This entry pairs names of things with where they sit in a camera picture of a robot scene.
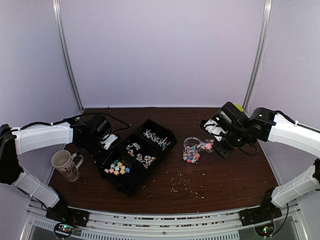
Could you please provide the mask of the metal scoop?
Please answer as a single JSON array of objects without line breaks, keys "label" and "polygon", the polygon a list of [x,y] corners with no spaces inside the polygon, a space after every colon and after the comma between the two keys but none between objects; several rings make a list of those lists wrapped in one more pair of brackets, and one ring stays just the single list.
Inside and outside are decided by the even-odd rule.
[{"label": "metal scoop", "polygon": [[205,141],[201,141],[197,148],[201,151],[212,152],[214,150],[214,140],[206,139]]}]

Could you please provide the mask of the clear plastic cup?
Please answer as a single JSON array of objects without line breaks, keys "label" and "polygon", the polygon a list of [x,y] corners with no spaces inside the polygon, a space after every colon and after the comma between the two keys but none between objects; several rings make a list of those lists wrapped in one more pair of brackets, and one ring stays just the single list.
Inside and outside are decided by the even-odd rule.
[{"label": "clear plastic cup", "polygon": [[182,160],[187,164],[197,164],[200,158],[201,142],[197,137],[187,137],[183,142]]}]

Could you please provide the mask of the black three-compartment candy tray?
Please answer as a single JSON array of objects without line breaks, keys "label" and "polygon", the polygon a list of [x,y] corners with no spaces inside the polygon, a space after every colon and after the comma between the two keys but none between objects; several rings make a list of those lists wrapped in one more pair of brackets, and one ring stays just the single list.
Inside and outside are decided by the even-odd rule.
[{"label": "black three-compartment candy tray", "polygon": [[147,119],[111,150],[99,173],[118,192],[130,197],[176,144],[171,129]]}]

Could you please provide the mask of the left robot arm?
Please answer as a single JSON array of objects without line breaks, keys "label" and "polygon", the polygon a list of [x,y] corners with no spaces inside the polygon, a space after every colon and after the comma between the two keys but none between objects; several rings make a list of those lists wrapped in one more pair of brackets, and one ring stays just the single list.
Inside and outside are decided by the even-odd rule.
[{"label": "left robot arm", "polygon": [[119,140],[119,135],[112,132],[110,122],[100,114],[86,122],[76,116],[61,122],[33,122],[15,128],[3,124],[0,127],[0,182],[34,197],[52,208],[53,215],[61,222],[67,222],[72,218],[72,211],[63,204],[63,197],[20,166],[18,157],[50,146],[75,144],[101,165],[110,147]]}]

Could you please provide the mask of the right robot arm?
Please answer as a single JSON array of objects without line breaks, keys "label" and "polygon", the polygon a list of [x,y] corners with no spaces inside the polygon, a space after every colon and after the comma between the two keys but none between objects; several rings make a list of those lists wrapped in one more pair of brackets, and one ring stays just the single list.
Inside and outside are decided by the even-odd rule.
[{"label": "right robot arm", "polygon": [[[254,147],[257,141],[284,144],[320,156],[320,131],[291,119],[280,110],[259,107],[247,116],[228,101],[203,124],[203,129],[215,137],[215,151],[223,158],[227,158],[234,149],[243,150],[246,144]],[[320,160],[317,158],[299,176],[275,187],[267,202],[257,208],[256,216],[266,221],[276,212],[276,208],[319,189]]]}]

